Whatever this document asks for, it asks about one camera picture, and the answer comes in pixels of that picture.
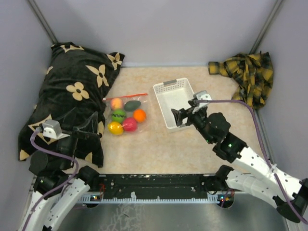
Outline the orange fruit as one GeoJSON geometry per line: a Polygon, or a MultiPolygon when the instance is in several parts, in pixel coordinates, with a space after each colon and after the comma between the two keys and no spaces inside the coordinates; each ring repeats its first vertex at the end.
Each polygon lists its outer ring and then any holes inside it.
{"type": "Polygon", "coordinates": [[[147,119],[147,113],[143,109],[136,109],[133,112],[133,118],[138,122],[138,123],[143,123],[147,119]]]}

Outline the dark green avocado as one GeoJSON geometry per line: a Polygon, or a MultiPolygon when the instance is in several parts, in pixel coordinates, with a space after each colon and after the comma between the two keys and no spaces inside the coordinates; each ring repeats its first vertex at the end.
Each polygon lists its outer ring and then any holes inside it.
{"type": "Polygon", "coordinates": [[[138,100],[131,100],[125,103],[124,110],[127,112],[133,112],[141,106],[141,102],[138,100]]]}

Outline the yellow lemon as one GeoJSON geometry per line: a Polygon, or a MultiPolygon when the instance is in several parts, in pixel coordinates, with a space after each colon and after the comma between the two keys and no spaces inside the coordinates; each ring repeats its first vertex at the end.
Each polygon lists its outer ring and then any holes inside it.
{"type": "Polygon", "coordinates": [[[114,135],[121,135],[124,132],[123,126],[121,123],[112,121],[107,125],[109,132],[114,135]]]}

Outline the red apple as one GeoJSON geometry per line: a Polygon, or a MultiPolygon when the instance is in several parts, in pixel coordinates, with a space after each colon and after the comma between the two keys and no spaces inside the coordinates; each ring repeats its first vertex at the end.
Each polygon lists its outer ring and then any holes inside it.
{"type": "Polygon", "coordinates": [[[129,118],[126,118],[123,121],[122,127],[123,127],[124,131],[126,131],[126,132],[133,132],[137,129],[138,124],[137,124],[137,121],[134,118],[129,117],[129,118]]]}

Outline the peach fruit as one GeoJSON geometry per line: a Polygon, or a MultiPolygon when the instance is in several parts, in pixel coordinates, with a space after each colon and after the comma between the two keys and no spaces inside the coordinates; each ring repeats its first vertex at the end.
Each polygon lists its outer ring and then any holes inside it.
{"type": "Polygon", "coordinates": [[[123,101],[121,98],[113,98],[110,101],[110,107],[112,110],[116,110],[116,109],[122,109],[123,108],[123,101]]]}

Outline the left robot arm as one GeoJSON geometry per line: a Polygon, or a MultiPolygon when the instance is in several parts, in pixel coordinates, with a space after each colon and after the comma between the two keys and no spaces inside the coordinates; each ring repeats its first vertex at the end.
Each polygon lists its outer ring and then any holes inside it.
{"type": "Polygon", "coordinates": [[[79,167],[75,151],[79,140],[98,138],[98,112],[74,125],[76,110],[59,120],[47,119],[33,131],[35,148],[29,171],[37,177],[21,231],[56,231],[69,211],[88,191],[99,188],[99,173],[79,167]]]}

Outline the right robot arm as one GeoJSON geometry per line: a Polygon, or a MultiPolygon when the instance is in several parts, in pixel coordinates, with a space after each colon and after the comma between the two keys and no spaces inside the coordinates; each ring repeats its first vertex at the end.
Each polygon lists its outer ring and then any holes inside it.
{"type": "Polygon", "coordinates": [[[189,109],[172,109],[177,126],[183,120],[193,125],[221,159],[246,171],[242,174],[229,166],[220,168],[215,185],[224,191],[240,190],[273,206],[289,221],[307,224],[303,215],[308,207],[308,180],[300,180],[272,164],[265,156],[258,155],[246,142],[232,134],[230,123],[221,112],[207,114],[209,100],[191,100],[189,109]]]}

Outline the clear zip top bag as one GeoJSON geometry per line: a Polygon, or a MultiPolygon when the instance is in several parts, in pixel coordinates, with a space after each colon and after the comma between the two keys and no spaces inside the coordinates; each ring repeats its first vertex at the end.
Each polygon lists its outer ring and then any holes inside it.
{"type": "MultiPolygon", "coordinates": [[[[111,114],[113,112],[113,110],[110,107],[110,101],[113,99],[112,98],[103,98],[103,103],[106,105],[106,111],[105,111],[105,118],[106,118],[106,129],[109,132],[107,125],[112,122],[111,119],[111,114]]],[[[115,97],[115,98],[121,98],[123,101],[123,108],[124,109],[124,105],[126,102],[131,101],[131,100],[138,100],[141,102],[141,106],[139,107],[140,109],[143,109],[146,113],[147,113],[147,119],[143,122],[143,123],[138,123],[138,127],[135,131],[133,132],[126,132],[124,131],[123,134],[133,134],[133,133],[137,133],[137,132],[143,132],[146,130],[146,128],[148,127],[148,119],[149,119],[149,113],[148,113],[148,104],[149,104],[149,95],[147,93],[141,93],[141,94],[134,94],[134,95],[126,95],[126,96],[119,96],[119,97],[115,97]]],[[[127,112],[127,118],[129,117],[133,117],[133,112],[127,112]]]]}

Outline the green toy watermelon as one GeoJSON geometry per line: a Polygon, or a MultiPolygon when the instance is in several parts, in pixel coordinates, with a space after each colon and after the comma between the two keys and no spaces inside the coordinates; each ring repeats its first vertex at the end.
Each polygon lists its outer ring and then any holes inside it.
{"type": "Polygon", "coordinates": [[[118,122],[120,124],[127,118],[126,111],[124,109],[115,109],[111,114],[112,121],[118,122]]]}

